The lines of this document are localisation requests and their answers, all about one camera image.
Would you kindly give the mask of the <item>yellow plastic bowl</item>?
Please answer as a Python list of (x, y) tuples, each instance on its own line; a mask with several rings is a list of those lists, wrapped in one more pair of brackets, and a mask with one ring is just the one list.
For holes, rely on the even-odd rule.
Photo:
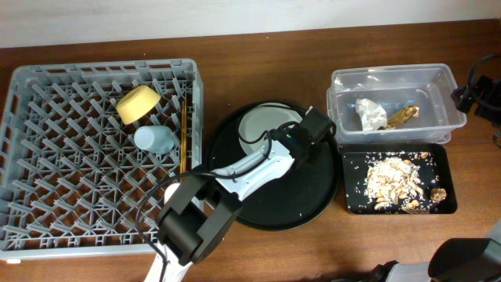
[(139, 120), (152, 110), (161, 96), (147, 85), (131, 90), (117, 104), (117, 112), (125, 125)]

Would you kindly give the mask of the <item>pink plastic cup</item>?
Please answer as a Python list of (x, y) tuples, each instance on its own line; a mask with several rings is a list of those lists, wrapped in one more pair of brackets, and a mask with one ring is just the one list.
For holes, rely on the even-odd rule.
[(172, 183), (166, 187), (164, 191), (164, 203), (166, 204), (169, 199), (173, 196), (175, 191), (179, 188), (180, 183)]

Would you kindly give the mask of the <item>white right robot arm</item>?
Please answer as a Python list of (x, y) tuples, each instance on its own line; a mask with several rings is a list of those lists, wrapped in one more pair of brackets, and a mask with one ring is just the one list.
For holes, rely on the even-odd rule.
[[(500, 81), (486, 75), (476, 75), (476, 68), (499, 54), (487, 55), (474, 63), (467, 83), (452, 91), (455, 108), (474, 114), (500, 127)], [(368, 281), (499, 281), (500, 235), (486, 238), (452, 238), (443, 243), (429, 263), (406, 265), (390, 261), (376, 266)]]

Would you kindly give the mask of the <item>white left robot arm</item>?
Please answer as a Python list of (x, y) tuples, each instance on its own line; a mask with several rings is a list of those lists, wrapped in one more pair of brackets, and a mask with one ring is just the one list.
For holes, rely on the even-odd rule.
[(143, 210), (160, 188), (166, 190), (155, 219), (156, 240), (143, 237), (156, 252), (146, 279), (182, 280), (191, 265), (202, 262), (223, 241), (244, 200), (294, 165), (310, 161), (334, 128), (329, 117), (310, 107), (300, 122), (288, 121), (264, 131), (264, 145), (234, 164), (212, 171), (199, 165), (162, 179), (138, 207)]

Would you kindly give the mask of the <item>light blue plastic cup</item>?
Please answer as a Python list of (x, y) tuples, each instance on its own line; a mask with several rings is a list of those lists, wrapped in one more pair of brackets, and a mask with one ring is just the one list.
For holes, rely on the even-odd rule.
[(135, 131), (134, 144), (140, 149), (155, 154), (166, 154), (175, 147), (169, 127), (163, 125), (142, 126)]

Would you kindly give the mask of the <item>white paper napkin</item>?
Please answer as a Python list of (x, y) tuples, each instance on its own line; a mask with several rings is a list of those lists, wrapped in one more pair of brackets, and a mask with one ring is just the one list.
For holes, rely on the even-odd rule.
[(376, 131), (387, 126), (387, 112), (379, 104), (370, 99), (357, 99), (355, 111), (359, 115), (362, 130)]

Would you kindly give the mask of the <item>pale grey round plate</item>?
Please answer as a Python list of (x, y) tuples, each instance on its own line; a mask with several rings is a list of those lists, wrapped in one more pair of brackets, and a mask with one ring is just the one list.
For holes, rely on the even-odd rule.
[(282, 103), (262, 103), (241, 117), (238, 124), (238, 138), (245, 154), (252, 154), (264, 145), (264, 139), (256, 143), (245, 143), (256, 140), (264, 131), (279, 127), (288, 121), (300, 122), (301, 115), (291, 107)]

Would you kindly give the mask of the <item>peanut shells and rice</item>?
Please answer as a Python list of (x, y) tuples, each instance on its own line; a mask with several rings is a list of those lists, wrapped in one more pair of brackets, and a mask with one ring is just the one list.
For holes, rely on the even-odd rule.
[(436, 213), (449, 195), (431, 152), (363, 152), (344, 159), (353, 181), (346, 199), (354, 213)]

